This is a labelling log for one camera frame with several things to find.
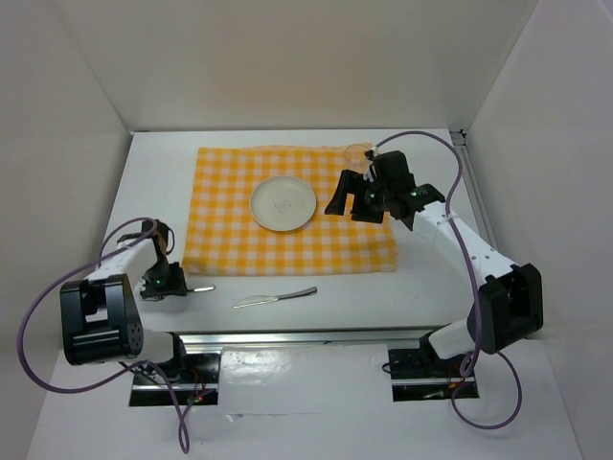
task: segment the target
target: butter knife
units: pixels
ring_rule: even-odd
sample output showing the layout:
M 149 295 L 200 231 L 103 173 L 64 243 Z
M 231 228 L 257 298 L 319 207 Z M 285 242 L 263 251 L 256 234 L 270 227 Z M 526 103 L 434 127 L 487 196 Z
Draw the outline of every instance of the butter knife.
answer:
M 317 293 L 317 287 L 310 287 L 309 289 L 299 290 L 298 292 L 292 292 L 290 294 L 282 295 L 252 295 L 246 299 L 239 300 L 234 304 L 235 309 L 241 309 L 243 307 L 250 307 L 252 305 L 269 304 L 270 302 L 277 302 L 278 300 L 296 299 L 298 297 L 307 297 Z

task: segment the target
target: knife handle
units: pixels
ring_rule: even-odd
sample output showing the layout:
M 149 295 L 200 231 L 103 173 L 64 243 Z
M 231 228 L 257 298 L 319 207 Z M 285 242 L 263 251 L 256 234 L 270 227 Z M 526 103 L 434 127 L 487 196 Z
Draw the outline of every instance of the knife handle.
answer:
M 292 292 L 291 294 L 278 295 L 277 300 L 295 299 L 297 297 L 307 297 L 317 293 L 317 287 L 313 286 L 305 290 L 299 290 L 298 292 Z

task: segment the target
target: cable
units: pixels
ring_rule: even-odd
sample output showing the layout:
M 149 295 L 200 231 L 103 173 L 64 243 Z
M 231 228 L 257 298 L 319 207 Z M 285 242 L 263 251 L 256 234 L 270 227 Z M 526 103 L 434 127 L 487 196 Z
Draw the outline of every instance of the cable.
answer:
M 175 245 L 175 242 L 176 242 L 176 239 L 174 238 L 174 230 L 172 230 L 172 229 L 169 227 L 169 232 L 170 232 L 170 234 L 172 235 L 172 247 L 171 247 L 170 249 L 167 249 L 167 250 L 166 250 L 166 255 L 167 255 L 167 256 L 169 256 L 169 255 L 170 255 L 170 253 L 171 253 L 171 252 L 174 250 L 174 245 Z
M 144 234 L 140 235 L 138 238 L 136 238 L 134 241 L 131 241 L 130 243 L 126 244 L 125 246 L 116 249 L 112 252 L 109 252 L 106 255 L 102 255 L 102 251 L 104 250 L 104 247 L 106 246 L 106 244 L 110 241 L 110 239 L 117 234 L 117 232 L 119 232 L 122 228 L 128 226 L 131 223 L 135 223 L 135 222 L 141 222 L 141 221 L 150 221 L 153 226 Z M 188 433 L 188 429 L 187 426 L 185 425 L 185 418 L 183 413 L 181 412 L 181 407 L 179 405 L 178 400 L 176 399 L 176 395 L 174 394 L 174 390 L 172 389 L 172 384 L 170 383 L 169 378 L 166 376 L 166 374 L 164 373 L 164 371 L 154 362 L 151 361 L 139 361 L 136 362 L 134 364 L 130 364 L 127 365 L 124 369 L 122 369 L 121 371 L 111 375 L 110 377 L 107 377 L 106 379 L 103 379 L 97 383 L 92 383 L 91 385 L 87 385 L 87 386 L 83 386 L 80 388 L 61 388 L 58 386 L 53 386 L 52 384 L 50 384 L 47 381 L 44 381 L 43 379 L 41 379 L 32 369 L 32 367 L 30 366 L 30 363 L 28 362 L 28 360 L 26 359 L 26 354 L 25 354 L 25 350 L 24 350 L 24 338 L 25 338 L 25 333 L 26 333 L 26 327 L 28 326 L 28 323 L 30 322 L 30 319 L 32 318 L 32 315 L 34 314 L 34 311 L 38 308 L 38 306 L 40 305 L 40 303 L 42 302 L 42 300 L 49 295 L 49 293 L 54 290 L 55 288 L 57 288 L 59 285 L 61 285 L 62 283 L 68 281 L 69 279 L 71 279 L 73 276 L 81 273 L 82 271 L 88 269 L 88 268 L 93 268 L 98 266 L 99 264 L 101 264 L 102 262 L 115 257 L 118 254 L 121 254 L 124 251 L 127 251 L 129 248 L 135 246 L 136 244 L 142 242 L 143 240 L 149 238 L 151 235 L 153 235 L 153 233 L 156 231 L 157 229 L 157 222 L 152 219 L 152 218 L 132 218 L 124 223 L 122 223 L 119 227 L 117 227 L 115 230 L 113 230 L 102 242 L 102 249 L 100 252 L 100 257 L 94 261 L 94 262 L 90 262 L 88 264 L 84 264 L 78 268 L 75 268 L 74 270 L 69 271 L 68 273 L 66 273 L 65 275 L 60 276 L 59 278 L 57 278 L 55 281 L 53 281 L 50 285 L 48 285 L 46 288 L 44 288 L 42 290 L 42 292 L 40 292 L 40 294 L 38 294 L 36 296 L 36 298 L 34 299 L 34 301 L 32 302 L 32 304 L 30 305 L 30 307 L 26 310 L 23 319 L 21 320 L 21 323 L 19 324 L 19 328 L 17 330 L 17 357 L 19 358 L 19 363 L 21 364 L 21 367 L 23 368 L 24 372 L 26 373 L 26 375 L 30 378 L 31 381 L 33 381 L 34 383 L 36 383 L 38 386 L 40 386 L 41 388 L 43 388 L 44 390 L 47 391 L 51 391 L 52 393 L 59 393 L 62 395 L 75 395 L 78 393 L 85 393 L 87 391 L 91 391 L 91 390 L 95 390 L 96 388 L 100 388 L 103 385 L 106 385 L 107 383 L 113 381 L 114 379 L 122 376 L 123 374 L 127 373 L 127 372 L 131 372 L 132 370 L 138 368 L 139 366 L 150 366 L 153 368 L 153 370 L 155 370 L 155 372 L 164 380 L 164 383 L 166 384 L 166 386 L 169 388 L 169 393 L 170 393 L 170 399 L 172 400 L 172 404 L 174 405 L 174 409 L 176 410 L 177 413 L 177 418 L 179 419 L 179 445 L 181 446 L 181 450 L 183 450 L 183 453 L 188 453 L 190 451 L 190 435 Z
M 131 372 L 135 376 L 141 376 L 142 378 L 149 380 L 154 385 L 159 385 L 159 383 L 157 381 L 155 381 L 155 379 L 153 379 L 151 376 L 147 375 L 147 373 L 145 372 L 145 368 L 139 367 L 137 369 L 128 369 L 127 364 L 125 364 L 124 362 L 118 361 L 118 364 L 120 366 L 122 366 L 124 369 L 129 370 L 129 372 Z
M 448 150 L 451 151 L 451 153 L 453 153 L 453 156 L 455 157 L 458 163 L 458 173 L 456 175 L 455 180 L 453 181 L 453 184 L 451 185 L 451 188 L 449 189 L 449 194 L 447 195 L 447 200 L 445 201 L 445 204 L 444 204 L 445 213 L 448 216 L 451 216 L 451 199 L 453 197 L 453 194 L 456 192 L 458 185 L 460 185 L 460 180 L 462 180 L 463 170 L 464 170 L 464 166 L 462 164 L 462 157 L 460 156 L 460 153 L 458 153 L 455 150 L 455 148 L 451 144 L 449 144 L 447 141 L 445 141 L 442 137 L 439 137 L 436 134 L 432 134 L 430 132 L 422 131 L 419 129 L 412 129 L 408 131 L 398 132 L 392 136 L 389 136 L 383 139 L 381 142 L 376 144 L 376 148 L 379 149 L 383 145 L 387 144 L 390 141 L 393 141 L 394 139 L 397 139 L 398 137 L 409 136 L 409 135 L 419 135 L 419 136 L 429 137 L 430 139 L 434 139 L 435 141 L 443 144 L 445 147 L 447 147 Z M 472 290 L 472 297 L 474 299 L 474 305 L 475 305 L 475 322 L 476 322 L 475 349 L 472 353 L 467 353 L 465 355 L 464 359 L 462 360 L 462 364 L 460 365 L 460 375 L 466 378 L 466 377 L 469 377 L 470 374 L 472 374 L 475 368 L 475 365 L 477 364 L 477 360 L 479 359 L 479 354 L 481 353 L 481 348 L 483 345 L 483 315 L 481 312 L 481 301 L 479 299 L 479 287 L 477 286 L 477 277 L 475 275 L 475 270 L 474 270 L 474 267 L 472 266 L 472 262 L 470 261 L 470 255 L 468 254 L 468 249 L 466 248 L 465 241 L 462 238 L 462 234 L 460 233 L 460 230 L 458 229 L 458 226 L 456 225 L 456 222 L 453 220 L 453 218 L 449 220 L 449 225 L 451 225 L 453 234 L 455 235 L 456 240 L 458 241 L 458 245 L 460 246 L 460 250 L 462 251 L 462 256 L 464 258 L 466 268 L 468 269 L 468 278 L 470 279 L 470 287 Z M 502 359 L 504 359 L 507 362 L 507 364 L 511 368 L 513 377 L 515 378 L 515 384 L 517 385 L 517 390 L 518 390 L 517 407 L 515 408 L 513 413 L 508 417 L 508 419 L 500 424 L 497 424 L 497 425 L 475 424 L 474 422 L 471 422 L 469 419 L 467 419 L 464 415 L 462 415 L 462 413 L 456 406 L 455 397 L 458 394 L 458 391 L 463 387 L 463 386 L 460 386 L 451 395 L 451 404 L 453 405 L 453 410 L 455 410 L 456 414 L 458 414 L 458 417 L 460 417 L 460 419 L 462 419 L 464 422 L 466 422 L 470 426 L 474 426 L 480 429 L 502 428 L 503 426 L 507 426 L 513 420 L 515 420 L 515 418 L 517 417 L 517 414 L 519 413 L 519 409 L 521 408 L 522 391 L 521 391 L 521 381 L 519 380 L 519 376 L 517 375 L 517 372 L 515 371 L 515 368 L 512 365 L 512 363 L 509 361 L 509 359 L 506 356 L 504 356 L 502 353 L 498 353 L 498 355 L 500 355 Z
M 508 417 L 507 420 L 505 420 L 504 422 L 501 422 L 500 424 L 496 424 L 496 425 L 480 425 L 477 424 L 471 420 L 469 420 L 462 412 L 460 412 L 460 409 L 458 409 L 458 406 L 456 405 L 456 396 L 458 395 L 458 393 L 460 391 L 462 391 L 463 388 L 465 388 L 467 385 L 471 384 L 472 382 L 467 382 L 463 385 L 458 386 L 455 390 L 453 390 L 453 393 L 451 394 L 451 405 L 453 406 L 453 410 L 456 412 L 456 414 L 458 414 L 458 417 L 460 417 L 460 419 L 474 427 L 474 428 L 479 428 L 479 429 L 499 429 L 499 428 L 503 428 L 505 426 L 507 426 L 508 424 L 510 424 L 513 420 L 515 420 L 515 418 L 517 417 L 517 415 L 519 414 L 519 410 L 521 409 L 521 404 L 524 400 L 524 393 L 522 391 L 521 388 L 521 381 L 519 380 L 519 376 L 517 375 L 517 371 L 515 370 L 515 367 L 512 365 L 511 361 L 507 358 L 506 355 L 502 354 L 501 352 L 498 352 L 498 355 L 504 359 L 507 364 L 509 365 L 509 368 L 511 369 L 511 372 L 513 374 L 513 378 L 515 380 L 515 384 L 517 385 L 517 404 L 515 405 L 515 409 L 513 410 L 513 413 L 510 414 L 510 416 Z

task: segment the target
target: white table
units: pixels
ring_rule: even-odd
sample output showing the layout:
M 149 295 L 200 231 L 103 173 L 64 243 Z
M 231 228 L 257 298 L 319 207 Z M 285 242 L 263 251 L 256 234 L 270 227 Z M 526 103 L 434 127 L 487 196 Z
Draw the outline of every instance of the white table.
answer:
M 109 228 L 134 217 L 159 218 L 174 228 L 177 249 L 172 256 L 180 260 L 198 147 L 346 145 L 376 142 L 393 132 L 138 133 Z M 432 132 L 449 138 L 443 129 Z M 446 194 L 455 170 L 445 149 L 418 137 L 389 147 L 407 154 L 418 182 L 430 182 Z M 455 209 L 476 229 L 464 185 Z M 214 278 L 206 280 L 217 285 L 214 292 L 141 303 L 143 322 L 162 331 L 221 332 L 425 326 L 465 316 L 471 300 L 460 275 L 402 225 L 395 222 L 394 232 L 400 250 L 396 273 L 272 278 L 266 281 L 275 289 L 271 293 L 312 285 L 320 293 L 243 310 L 232 309 L 232 303 L 261 293 L 261 279 Z M 190 280 L 194 285 L 204 281 Z M 224 350 L 219 405 L 197 407 L 189 416 L 189 458 L 580 459 L 549 360 L 536 340 L 508 348 L 523 382 L 524 406 L 515 423 L 496 432 L 464 425 L 449 401 L 392 402 L 389 377 L 381 372 L 388 358 L 384 345 L 289 347 L 248 357 L 256 352 Z M 113 364 L 71 367 L 60 354 L 52 384 L 82 386 L 116 369 Z M 460 401 L 464 413 L 484 424 L 504 420 L 515 398 L 505 363 L 498 356 L 483 356 L 476 379 L 481 399 Z M 173 408 L 129 408 L 130 382 L 130 376 L 122 376 L 92 393 L 70 397 L 49 393 L 29 460 L 185 458 L 176 441 Z
M 243 148 L 267 144 L 343 146 L 376 143 L 400 129 L 286 130 L 136 133 L 127 157 L 108 231 L 135 217 L 157 218 L 174 229 L 180 261 L 187 232 L 195 159 L 199 147 Z M 430 129 L 450 141 L 446 129 Z M 385 146 L 402 150 L 418 184 L 431 183 L 447 194 L 456 162 L 439 143 L 405 136 Z M 477 230 L 465 184 L 453 199 L 454 209 Z M 215 284 L 216 290 L 140 302 L 145 326 L 157 331 L 285 331 L 312 329 L 423 327 L 465 317 L 472 305 L 468 286 L 451 265 L 400 222 L 393 222 L 397 271 L 358 275 L 267 278 L 192 277 L 192 287 Z M 278 294 L 317 286 L 313 297 L 249 309 L 232 309 L 240 298 Z

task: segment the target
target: yellow checkered cloth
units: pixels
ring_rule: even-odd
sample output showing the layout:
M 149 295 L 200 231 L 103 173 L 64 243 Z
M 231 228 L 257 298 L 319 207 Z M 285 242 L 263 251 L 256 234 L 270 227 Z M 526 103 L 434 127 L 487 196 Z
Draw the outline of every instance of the yellow checkered cloth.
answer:
M 344 147 L 257 147 L 198 151 L 183 266 L 202 275 L 330 275 L 393 271 L 396 242 L 383 224 L 326 216 Z M 253 189 L 268 177 L 295 175 L 308 182 L 317 209 L 298 230 L 259 226 L 249 211 Z

